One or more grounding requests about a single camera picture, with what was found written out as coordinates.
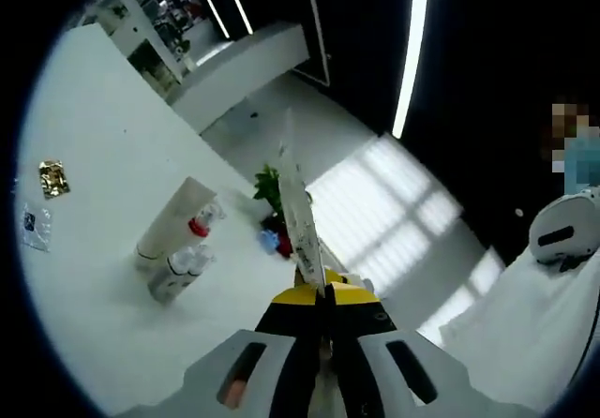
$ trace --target potted plant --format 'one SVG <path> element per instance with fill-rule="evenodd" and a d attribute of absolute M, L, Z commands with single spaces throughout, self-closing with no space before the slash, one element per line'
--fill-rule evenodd
<path fill-rule="evenodd" d="M 265 164 L 261 172 L 257 172 L 256 178 L 256 193 L 255 200 L 267 200 L 273 207 L 273 215 L 265 218 L 261 225 L 264 229 L 277 234 L 279 238 L 279 247 L 277 252 L 286 258 L 290 257 L 293 252 L 288 229 L 285 225 L 285 216 L 283 215 L 283 207 L 281 205 L 281 193 L 279 192 L 279 172 L 269 165 Z M 307 192 L 308 200 L 312 202 L 310 193 Z"/>

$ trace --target black wall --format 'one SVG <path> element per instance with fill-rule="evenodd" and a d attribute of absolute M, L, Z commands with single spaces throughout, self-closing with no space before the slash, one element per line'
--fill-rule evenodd
<path fill-rule="evenodd" d="M 561 194 L 562 178 L 540 157 L 552 102 L 595 106 L 597 27 L 592 0 L 429 0 L 401 141 L 507 262 L 527 245 L 535 214 Z"/>
<path fill-rule="evenodd" d="M 300 22 L 310 60 L 298 68 L 314 85 L 377 133 L 390 128 L 408 38 L 411 0 L 316 0 L 328 55 L 330 86 L 310 0 L 241 0 L 260 28 L 275 20 Z"/>

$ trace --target blue object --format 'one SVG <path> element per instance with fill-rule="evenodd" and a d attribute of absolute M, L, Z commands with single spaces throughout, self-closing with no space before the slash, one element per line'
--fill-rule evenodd
<path fill-rule="evenodd" d="M 599 186 L 600 138 L 577 137 L 565 143 L 564 194 L 574 195 L 588 186 Z"/>
<path fill-rule="evenodd" d="M 278 250 L 279 236 L 273 231 L 261 231 L 259 234 L 259 241 L 267 254 L 275 254 Z"/>

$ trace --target white cloth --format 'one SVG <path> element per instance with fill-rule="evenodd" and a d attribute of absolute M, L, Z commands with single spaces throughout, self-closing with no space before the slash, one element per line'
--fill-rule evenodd
<path fill-rule="evenodd" d="M 559 273 L 527 248 L 484 298 L 441 328 L 444 349 L 491 399 L 544 411 L 578 366 L 599 289 L 600 252 Z"/>

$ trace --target gold packet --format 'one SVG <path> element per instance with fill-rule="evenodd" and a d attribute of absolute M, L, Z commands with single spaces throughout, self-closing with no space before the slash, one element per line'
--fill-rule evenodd
<path fill-rule="evenodd" d="M 39 164 L 39 181 L 47 200 L 70 191 L 63 169 L 63 162 L 60 160 L 44 160 L 41 162 Z"/>

